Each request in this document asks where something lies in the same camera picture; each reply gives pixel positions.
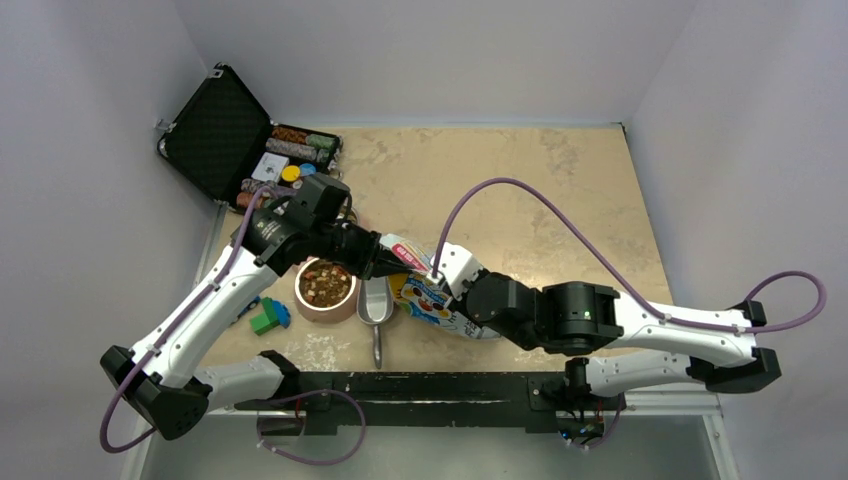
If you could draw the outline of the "metal food scoop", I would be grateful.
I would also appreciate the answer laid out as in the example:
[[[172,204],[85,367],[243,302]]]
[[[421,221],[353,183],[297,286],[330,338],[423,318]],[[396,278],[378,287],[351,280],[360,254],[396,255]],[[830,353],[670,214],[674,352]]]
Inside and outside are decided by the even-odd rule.
[[[372,333],[372,359],[377,370],[383,367],[382,330],[394,312],[394,299],[387,277],[363,280],[357,299],[357,315]]]

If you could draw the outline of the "pet food bag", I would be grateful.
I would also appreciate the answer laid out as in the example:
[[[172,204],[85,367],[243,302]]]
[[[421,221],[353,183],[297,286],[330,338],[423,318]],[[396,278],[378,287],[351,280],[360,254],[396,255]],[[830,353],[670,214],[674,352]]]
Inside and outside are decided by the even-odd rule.
[[[472,322],[451,297],[430,282],[432,255],[418,244],[397,234],[383,234],[380,244],[389,249],[412,271],[388,277],[394,302],[413,318],[441,328],[451,334],[472,340],[492,340],[501,337],[488,327]]]

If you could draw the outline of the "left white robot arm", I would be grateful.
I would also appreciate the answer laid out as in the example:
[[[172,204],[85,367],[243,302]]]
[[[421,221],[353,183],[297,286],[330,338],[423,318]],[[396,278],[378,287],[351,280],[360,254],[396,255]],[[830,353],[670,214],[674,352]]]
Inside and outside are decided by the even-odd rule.
[[[200,361],[248,303],[290,268],[314,257],[362,279],[410,271],[381,235],[345,220],[349,188],[314,174],[292,195],[251,202],[239,229],[210,272],[159,326],[131,347],[110,347],[100,365],[115,388],[100,425],[109,453],[108,427],[125,401],[167,440],[190,431],[209,411],[246,401],[284,409],[297,399],[299,371],[274,351],[202,369]]]

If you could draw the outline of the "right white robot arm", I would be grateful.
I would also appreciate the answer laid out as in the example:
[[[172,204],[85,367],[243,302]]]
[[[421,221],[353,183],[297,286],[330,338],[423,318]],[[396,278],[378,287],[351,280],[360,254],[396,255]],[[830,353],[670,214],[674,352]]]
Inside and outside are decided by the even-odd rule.
[[[481,270],[445,286],[460,310],[525,351],[568,357],[555,398],[569,409],[596,398],[669,383],[701,384],[709,392],[748,394],[782,375],[777,353],[743,332],[741,309],[697,311],[693,328],[649,316],[630,295],[579,281],[542,289]]]

